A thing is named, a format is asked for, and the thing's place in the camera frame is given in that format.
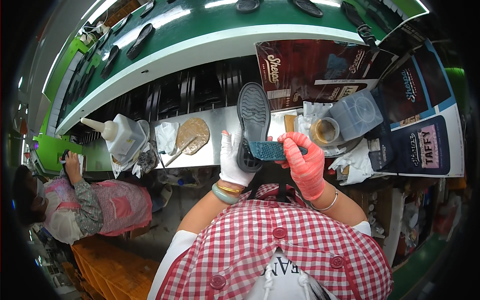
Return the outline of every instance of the face mask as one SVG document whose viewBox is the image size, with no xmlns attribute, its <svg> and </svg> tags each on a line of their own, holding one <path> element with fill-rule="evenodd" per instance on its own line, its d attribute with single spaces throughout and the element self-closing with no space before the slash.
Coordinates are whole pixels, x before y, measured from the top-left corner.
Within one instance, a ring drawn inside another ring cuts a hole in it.
<svg viewBox="0 0 480 300">
<path fill-rule="evenodd" d="M 36 193 L 43 198 L 42 204 L 40 204 L 43 205 L 45 203 L 45 187 L 43 186 L 42 181 L 38 178 L 36 179 Z"/>
</svg>

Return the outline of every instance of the jade bangle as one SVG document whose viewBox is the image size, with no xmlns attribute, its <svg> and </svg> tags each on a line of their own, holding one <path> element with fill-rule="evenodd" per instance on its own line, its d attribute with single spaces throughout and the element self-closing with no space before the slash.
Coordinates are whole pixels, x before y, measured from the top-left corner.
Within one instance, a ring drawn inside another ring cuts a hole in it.
<svg viewBox="0 0 480 300">
<path fill-rule="evenodd" d="M 239 198 L 232 197 L 230 195 L 225 194 L 221 189 L 218 188 L 216 183 L 212 185 L 212 192 L 218 199 L 222 200 L 227 204 L 235 204 L 239 201 Z"/>
</svg>

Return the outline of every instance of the pink apron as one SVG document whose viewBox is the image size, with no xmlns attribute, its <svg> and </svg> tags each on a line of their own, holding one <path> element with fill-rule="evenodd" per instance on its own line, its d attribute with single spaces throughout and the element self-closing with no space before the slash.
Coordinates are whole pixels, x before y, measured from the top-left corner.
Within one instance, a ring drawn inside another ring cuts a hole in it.
<svg viewBox="0 0 480 300">
<path fill-rule="evenodd" d="M 120 180 L 107 180 L 92 183 L 90 186 L 103 214 L 100 234 L 117 236 L 126 231 L 144 227 L 152 220 L 152 200 L 146 188 Z M 52 191 L 56 192 L 61 200 L 57 209 L 80 209 L 75 190 L 69 185 L 68 179 L 53 180 L 45 189 L 45 193 Z M 47 216 L 47 223 L 52 213 Z"/>
<path fill-rule="evenodd" d="M 386 299 L 392 271 L 369 236 L 309 207 L 272 201 L 264 184 L 227 208 L 178 257 L 156 299 L 243 299 L 280 247 L 285 256 L 338 299 Z"/>
</svg>

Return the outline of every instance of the hand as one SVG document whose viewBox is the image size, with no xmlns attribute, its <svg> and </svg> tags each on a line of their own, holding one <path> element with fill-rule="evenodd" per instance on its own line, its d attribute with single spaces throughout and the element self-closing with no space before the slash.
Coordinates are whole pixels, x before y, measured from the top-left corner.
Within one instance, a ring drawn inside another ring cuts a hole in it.
<svg viewBox="0 0 480 300">
<path fill-rule="evenodd" d="M 283 143 L 287 160 L 276 163 L 281 163 L 282 168 L 290 168 L 292 179 L 306 200 L 319 198 L 325 188 L 324 151 L 300 132 L 284 133 L 278 141 Z M 302 156 L 298 146 L 307 149 L 308 153 Z"/>
<path fill-rule="evenodd" d="M 68 178 L 72 184 L 76 184 L 82 180 L 80 175 L 80 162 L 78 161 L 78 154 L 68 152 L 68 156 L 65 157 L 65 171 L 67 171 Z"/>
<path fill-rule="evenodd" d="M 220 178 L 223 181 L 248 186 L 255 173 L 247 173 L 240 170 L 237 164 L 237 152 L 241 142 L 241 127 L 233 137 L 226 130 L 222 131 L 222 148 L 220 150 Z"/>
</svg>

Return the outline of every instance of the red knit glove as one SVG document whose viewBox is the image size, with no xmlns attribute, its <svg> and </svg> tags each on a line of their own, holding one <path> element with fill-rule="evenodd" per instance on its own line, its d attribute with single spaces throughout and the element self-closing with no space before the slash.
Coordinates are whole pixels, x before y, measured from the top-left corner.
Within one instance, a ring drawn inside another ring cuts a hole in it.
<svg viewBox="0 0 480 300">
<path fill-rule="evenodd" d="M 292 179 L 306 200 L 318 199 L 325 187 L 324 151 L 300 132 L 287 132 L 279 136 L 278 141 L 283 143 L 287 160 L 276 163 L 281 163 L 282 168 L 290 167 Z M 308 153 L 302 156 L 298 146 L 307 149 Z"/>
</svg>

